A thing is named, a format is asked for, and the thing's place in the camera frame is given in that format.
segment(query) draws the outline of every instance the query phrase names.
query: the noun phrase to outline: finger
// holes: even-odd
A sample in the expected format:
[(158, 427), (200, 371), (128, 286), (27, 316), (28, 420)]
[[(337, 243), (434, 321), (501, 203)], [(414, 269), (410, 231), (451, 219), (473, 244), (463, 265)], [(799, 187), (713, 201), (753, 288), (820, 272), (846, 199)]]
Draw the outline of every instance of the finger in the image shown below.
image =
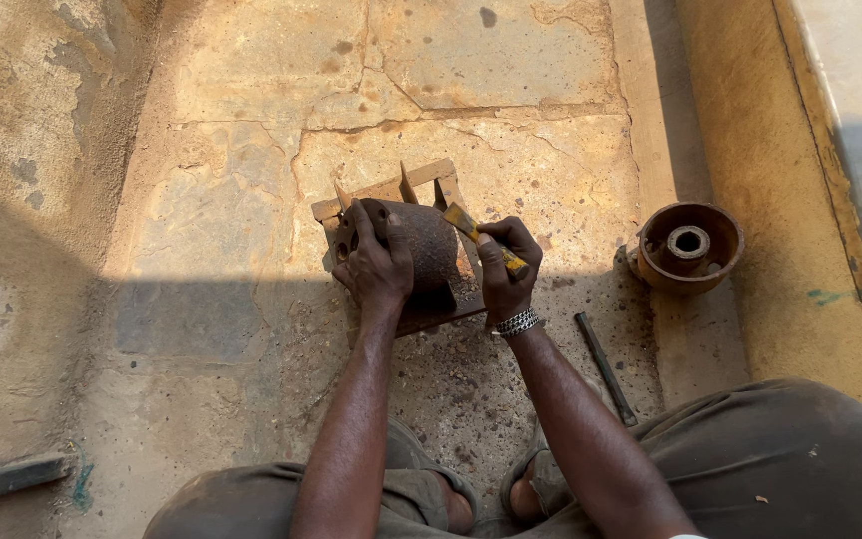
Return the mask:
[(500, 285), (508, 283), (508, 271), (504, 268), (504, 257), (497, 241), (488, 234), (478, 236), (478, 258), (484, 268), (485, 283)]
[(501, 238), (508, 249), (532, 266), (540, 265), (544, 257), (531, 232), (517, 217), (505, 217), (496, 223), (478, 225), (478, 232)]
[(335, 279), (338, 279), (339, 283), (345, 285), (345, 288), (352, 289), (352, 287), (349, 286), (352, 282), (352, 272), (348, 268), (347, 263), (335, 266), (334, 269), (331, 270), (331, 274), (334, 275)]
[(411, 250), (408, 248), (408, 237), (401, 224), (398, 214), (390, 214), (385, 230), (388, 237), (388, 249), (391, 251), (391, 259), (395, 262), (411, 264)]
[(352, 199), (352, 207), (348, 208), (354, 218), (354, 228), (358, 231), (358, 243), (376, 242), (375, 227), (372, 227), (371, 218), (365, 211), (365, 205), (357, 199)]

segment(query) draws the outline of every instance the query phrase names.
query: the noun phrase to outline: cracked concrete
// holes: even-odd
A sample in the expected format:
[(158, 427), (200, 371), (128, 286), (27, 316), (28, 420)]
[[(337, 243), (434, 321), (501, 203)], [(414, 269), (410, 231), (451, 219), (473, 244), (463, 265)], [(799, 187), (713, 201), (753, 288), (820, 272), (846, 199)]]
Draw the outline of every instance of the cracked concrete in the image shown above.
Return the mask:
[[(306, 458), (348, 356), (310, 204), (401, 159), (449, 157), (473, 214), (531, 227), (534, 303), (565, 355), (599, 377), (587, 311), (640, 417), (663, 410), (647, 292), (615, 258), (640, 210), (609, 6), (489, 9), (166, 2), (79, 412), (95, 504), (64, 536), (138, 536), (198, 473)], [(479, 315), (395, 355), (391, 410), (496, 514), (533, 425), (509, 349)]]

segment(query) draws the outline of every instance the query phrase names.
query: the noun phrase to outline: chain bracelet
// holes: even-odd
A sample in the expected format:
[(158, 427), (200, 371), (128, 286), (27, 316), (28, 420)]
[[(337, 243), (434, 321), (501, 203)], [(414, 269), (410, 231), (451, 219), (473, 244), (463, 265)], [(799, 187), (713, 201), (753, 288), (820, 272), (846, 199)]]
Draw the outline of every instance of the chain bracelet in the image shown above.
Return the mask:
[(526, 311), (519, 312), (503, 322), (498, 322), (494, 325), (494, 329), (501, 334), (501, 337), (508, 338), (531, 329), (537, 322), (537, 312), (534, 312), (533, 307), (528, 307)]

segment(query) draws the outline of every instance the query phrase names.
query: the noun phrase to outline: rusty metal frame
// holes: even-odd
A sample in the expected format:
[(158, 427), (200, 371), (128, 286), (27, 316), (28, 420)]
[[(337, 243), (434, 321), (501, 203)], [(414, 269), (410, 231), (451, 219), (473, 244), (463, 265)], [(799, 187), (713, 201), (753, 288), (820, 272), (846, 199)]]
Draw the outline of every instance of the rusty metal frame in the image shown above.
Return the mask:
[[(414, 196), (414, 188), (419, 185), (433, 181), (435, 187), (435, 203), (434, 207), (444, 211), (451, 202), (457, 203), (464, 208), (464, 199), (461, 196), (461, 191), (458, 189), (458, 172), (454, 168), (454, 163), (450, 159), (441, 159), (423, 167), (419, 167), (412, 171), (406, 171), (404, 163), (401, 163), (401, 176), (386, 181), (370, 185), (363, 189), (359, 189), (350, 194), (345, 194), (340, 188), (336, 189), (342, 198), (347, 197), (356, 199), (381, 199), (385, 201), (395, 202), (411, 202), (405, 199), (416, 201)], [(315, 220), (321, 224), (325, 230), (325, 238), (328, 241), (328, 250), (330, 255), (331, 266), (337, 264), (337, 256), (334, 252), (334, 241), (340, 216), (342, 214), (342, 203), (338, 198), (329, 201), (319, 201), (311, 204), (311, 213)], [(470, 239), (467, 239), (463, 234), (458, 234), (461, 243), (464, 246), (464, 254), (467, 257), (467, 262), (470, 264), (474, 277), (478, 283), (478, 289), (467, 293), (454, 293), (456, 307), (450, 312), (437, 312), (433, 316), (420, 315), (401, 315), (398, 328), (395, 332), (395, 337), (403, 337), (418, 331), (436, 327), (438, 325), (448, 323), (453, 320), (458, 320), (485, 311), (485, 303), (481, 297), (481, 282), (484, 274), (481, 268), (481, 261), (478, 258), (477, 246)], [(361, 322), (361, 312), (353, 300), (344, 293), (345, 312), (348, 318), (348, 345), (354, 346), (357, 339), (358, 327)]]

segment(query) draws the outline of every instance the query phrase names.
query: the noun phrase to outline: man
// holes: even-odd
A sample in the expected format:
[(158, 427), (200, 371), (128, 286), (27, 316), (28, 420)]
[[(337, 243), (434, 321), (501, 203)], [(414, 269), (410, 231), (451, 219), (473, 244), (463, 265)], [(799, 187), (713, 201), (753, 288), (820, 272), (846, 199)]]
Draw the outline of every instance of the man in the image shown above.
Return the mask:
[[(475, 527), (468, 481), (389, 418), (395, 327), (413, 273), (397, 215), (383, 248), (359, 202), (360, 241), (334, 276), (361, 307), (361, 331), (307, 466), (200, 476), (152, 519), (148, 539), (447, 537)], [(541, 249), (517, 218), (481, 225), (492, 320), (537, 411), (531, 447), (501, 497), (518, 537), (862, 537), (862, 405), (806, 380), (736, 387), (632, 429), (605, 408), (531, 311)], [(509, 280), (495, 238), (533, 268)]]

